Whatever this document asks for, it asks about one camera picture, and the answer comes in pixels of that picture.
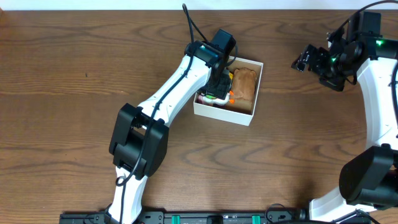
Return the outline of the white pink duck toy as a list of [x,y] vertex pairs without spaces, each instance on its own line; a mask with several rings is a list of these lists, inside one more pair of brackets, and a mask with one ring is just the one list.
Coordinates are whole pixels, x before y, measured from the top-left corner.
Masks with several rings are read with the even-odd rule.
[[229,93],[226,94],[225,99],[220,99],[216,98],[214,96],[210,95],[199,95],[197,100],[199,103],[203,105],[208,105],[208,106],[213,106],[213,105],[218,105],[218,106],[225,106],[227,103],[232,103],[234,104],[234,99],[231,98],[231,96],[234,96],[234,93],[230,91]]

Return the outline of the brown plush toy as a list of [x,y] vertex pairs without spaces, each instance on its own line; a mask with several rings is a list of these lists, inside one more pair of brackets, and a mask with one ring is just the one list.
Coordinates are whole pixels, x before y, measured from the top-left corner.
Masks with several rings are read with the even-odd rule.
[[252,102],[256,89],[257,74],[248,68],[237,68],[233,73],[231,91],[234,100]]

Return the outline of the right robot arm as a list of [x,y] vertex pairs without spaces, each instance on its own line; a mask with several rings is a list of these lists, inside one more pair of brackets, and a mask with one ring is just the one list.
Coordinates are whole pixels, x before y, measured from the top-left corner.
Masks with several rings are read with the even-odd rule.
[[308,45],[292,68],[317,74],[342,91],[353,77],[366,115],[364,152],[345,164],[338,186],[310,201],[309,219],[343,223],[354,215],[397,207],[397,41],[377,35],[342,39],[328,49]]

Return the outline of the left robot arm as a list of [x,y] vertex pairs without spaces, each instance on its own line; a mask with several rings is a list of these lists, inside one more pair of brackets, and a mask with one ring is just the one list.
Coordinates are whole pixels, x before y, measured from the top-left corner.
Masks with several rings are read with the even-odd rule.
[[225,99],[231,86],[227,67],[235,40],[195,41],[171,77],[138,106],[125,104],[118,112],[109,153],[116,168],[116,190],[108,223],[134,223],[142,211],[147,179],[167,152],[169,127],[196,92]]

